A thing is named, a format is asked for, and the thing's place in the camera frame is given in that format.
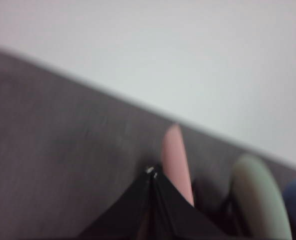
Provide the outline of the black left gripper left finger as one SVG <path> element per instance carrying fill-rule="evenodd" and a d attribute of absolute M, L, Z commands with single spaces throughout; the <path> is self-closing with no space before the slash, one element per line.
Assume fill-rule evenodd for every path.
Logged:
<path fill-rule="evenodd" d="M 78 237 L 83 240 L 152 240 L 150 187 L 153 167 L 135 179 L 120 198 Z"/>

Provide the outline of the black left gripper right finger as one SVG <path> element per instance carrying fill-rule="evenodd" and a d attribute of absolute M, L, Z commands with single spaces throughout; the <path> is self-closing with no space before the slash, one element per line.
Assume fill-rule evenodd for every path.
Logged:
<path fill-rule="evenodd" d="M 226 240 L 204 214 L 195 209 L 161 172 L 151 176 L 154 240 Z"/>

